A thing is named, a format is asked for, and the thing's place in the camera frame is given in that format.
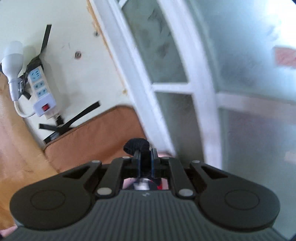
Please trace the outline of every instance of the glass panel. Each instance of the glass panel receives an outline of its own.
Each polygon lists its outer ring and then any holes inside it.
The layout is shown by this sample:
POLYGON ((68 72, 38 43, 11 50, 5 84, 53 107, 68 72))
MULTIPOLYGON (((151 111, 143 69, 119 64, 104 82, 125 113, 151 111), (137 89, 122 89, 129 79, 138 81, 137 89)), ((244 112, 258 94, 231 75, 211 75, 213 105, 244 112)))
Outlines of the glass panel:
MULTIPOLYGON (((277 66, 274 54, 275 46, 296 49, 296 5, 291 0, 186 1, 218 91, 296 101, 296 69, 277 66)), ((291 63, 293 56, 288 56, 291 63)))
POLYGON ((191 95, 156 93, 170 137, 181 162, 203 160, 200 132, 191 95))
POLYGON ((224 169, 271 189, 281 210, 274 228, 287 238, 296 232, 296 126, 222 110, 224 169))
POLYGON ((187 82, 171 31, 156 0, 129 0, 122 10, 151 82, 187 82))

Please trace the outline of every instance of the red paper on glass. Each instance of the red paper on glass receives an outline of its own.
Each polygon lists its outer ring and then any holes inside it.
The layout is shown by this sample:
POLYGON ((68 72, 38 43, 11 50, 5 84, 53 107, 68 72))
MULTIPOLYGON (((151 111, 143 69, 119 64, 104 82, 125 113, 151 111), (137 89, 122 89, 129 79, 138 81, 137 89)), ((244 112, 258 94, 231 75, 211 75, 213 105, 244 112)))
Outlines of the red paper on glass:
POLYGON ((296 49, 275 47, 276 64, 296 69, 296 49))

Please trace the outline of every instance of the wall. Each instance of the wall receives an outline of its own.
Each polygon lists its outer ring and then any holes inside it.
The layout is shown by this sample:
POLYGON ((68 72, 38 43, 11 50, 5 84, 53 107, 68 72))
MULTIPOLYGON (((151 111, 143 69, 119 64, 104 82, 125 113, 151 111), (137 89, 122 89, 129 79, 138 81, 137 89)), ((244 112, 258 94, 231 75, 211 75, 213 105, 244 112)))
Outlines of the wall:
MULTIPOLYGON (((24 66, 39 54, 46 24, 52 24, 41 59, 65 122, 96 101, 102 106, 75 125, 112 106, 131 104, 102 37, 94 35, 85 0, 0 0, 0 22, 0 60, 9 42, 18 40, 24 45, 24 66), (75 51, 81 51, 81 59, 74 59, 75 51)), ((34 97, 30 101, 23 96, 20 99, 25 113, 31 112, 34 102, 34 97)), ((54 124, 54 120, 35 115, 26 123, 42 145, 52 132, 38 130, 38 124, 54 124)))

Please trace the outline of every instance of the white power strip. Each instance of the white power strip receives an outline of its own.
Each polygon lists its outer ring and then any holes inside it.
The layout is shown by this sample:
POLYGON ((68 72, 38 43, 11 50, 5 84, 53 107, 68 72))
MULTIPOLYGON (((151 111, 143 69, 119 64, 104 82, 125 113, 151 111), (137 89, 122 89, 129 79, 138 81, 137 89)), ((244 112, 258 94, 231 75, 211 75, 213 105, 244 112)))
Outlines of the white power strip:
POLYGON ((41 66, 30 71, 28 81, 37 102, 34 104, 34 110, 38 116, 45 115, 46 119, 59 113, 55 99, 51 94, 46 77, 41 66))

